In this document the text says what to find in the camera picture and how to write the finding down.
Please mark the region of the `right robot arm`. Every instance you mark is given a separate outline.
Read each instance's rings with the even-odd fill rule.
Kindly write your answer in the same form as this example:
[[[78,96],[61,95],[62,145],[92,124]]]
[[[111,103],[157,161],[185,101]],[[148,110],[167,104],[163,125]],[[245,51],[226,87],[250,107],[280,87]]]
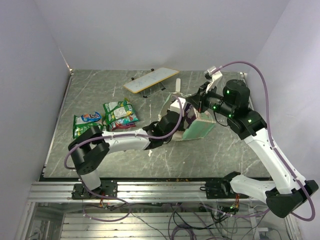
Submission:
[[[260,181],[239,172],[226,175],[220,192],[226,198],[235,194],[246,195],[267,205],[279,218],[285,218],[305,203],[318,189],[314,180],[306,180],[277,148],[268,134],[267,123],[262,116],[249,108],[250,89],[241,81],[229,80],[222,91],[207,90],[209,82],[186,98],[199,113],[212,110],[227,118],[227,126],[258,156],[271,181]]]

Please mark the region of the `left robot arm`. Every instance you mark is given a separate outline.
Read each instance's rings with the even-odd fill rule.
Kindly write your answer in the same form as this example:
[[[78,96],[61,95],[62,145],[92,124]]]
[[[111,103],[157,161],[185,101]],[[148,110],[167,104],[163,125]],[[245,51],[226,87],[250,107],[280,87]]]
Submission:
[[[74,200],[117,198],[114,184],[102,183],[98,167],[103,159],[116,152],[152,150],[171,141],[181,128],[183,112],[169,110],[159,121],[134,131],[108,132],[92,126],[68,146],[67,157],[74,164],[80,183],[74,185]]]

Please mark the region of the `large purple snack bag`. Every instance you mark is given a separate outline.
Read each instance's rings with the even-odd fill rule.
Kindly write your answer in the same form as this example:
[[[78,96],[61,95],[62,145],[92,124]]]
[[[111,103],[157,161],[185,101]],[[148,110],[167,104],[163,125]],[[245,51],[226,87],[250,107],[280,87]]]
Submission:
[[[184,129],[185,130],[188,129],[195,119],[196,119],[195,108],[190,103],[187,103],[184,106],[184,124],[183,124]]]

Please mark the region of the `teal Fox's mint bag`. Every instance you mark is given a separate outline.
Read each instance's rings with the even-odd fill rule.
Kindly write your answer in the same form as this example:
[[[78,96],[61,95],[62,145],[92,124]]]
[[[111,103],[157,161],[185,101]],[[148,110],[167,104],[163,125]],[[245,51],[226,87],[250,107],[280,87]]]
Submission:
[[[119,118],[113,122],[116,122],[118,124],[128,124],[128,123],[135,123],[137,122],[139,119],[137,118],[137,116],[135,114],[132,114],[132,115],[129,115],[129,116],[126,116],[126,117],[122,117],[122,118]]]

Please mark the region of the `decorated paper gift bag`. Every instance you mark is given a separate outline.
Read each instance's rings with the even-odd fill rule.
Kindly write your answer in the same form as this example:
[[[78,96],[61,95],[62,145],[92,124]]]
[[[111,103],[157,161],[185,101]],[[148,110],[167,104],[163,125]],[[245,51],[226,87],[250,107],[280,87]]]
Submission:
[[[182,104],[183,120],[181,121],[182,130],[175,132],[172,140],[190,141],[205,138],[215,126],[216,121],[208,111],[199,113],[190,103],[186,102],[186,97],[191,96],[190,94],[171,93],[165,100],[158,119],[160,120],[169,110],[180,113],[179,103],[173,96],[177,96]]]

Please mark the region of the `purple red candy bag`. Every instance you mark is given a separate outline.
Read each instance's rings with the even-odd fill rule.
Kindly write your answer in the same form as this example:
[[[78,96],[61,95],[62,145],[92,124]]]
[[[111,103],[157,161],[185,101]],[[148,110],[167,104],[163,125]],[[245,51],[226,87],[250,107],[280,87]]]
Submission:
[[[134,122],[130,122],[127,124],[112,122],[108,125],[108,127],[111,129],[111,131],[117,130],[117,129],[129,129],[136,127],[136,124]]]

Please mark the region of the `green Fox's candy bag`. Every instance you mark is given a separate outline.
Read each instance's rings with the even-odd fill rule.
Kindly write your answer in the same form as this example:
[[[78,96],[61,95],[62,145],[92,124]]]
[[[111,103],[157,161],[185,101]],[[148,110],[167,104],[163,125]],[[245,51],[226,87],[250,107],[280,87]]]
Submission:
[[[73,139],[78,138],[90,127],[99,127],[100,130],[103,130],[104,125],[101,120],[85,122],[80,116],[73,116],[73,126],[72,126],[72,137]]]

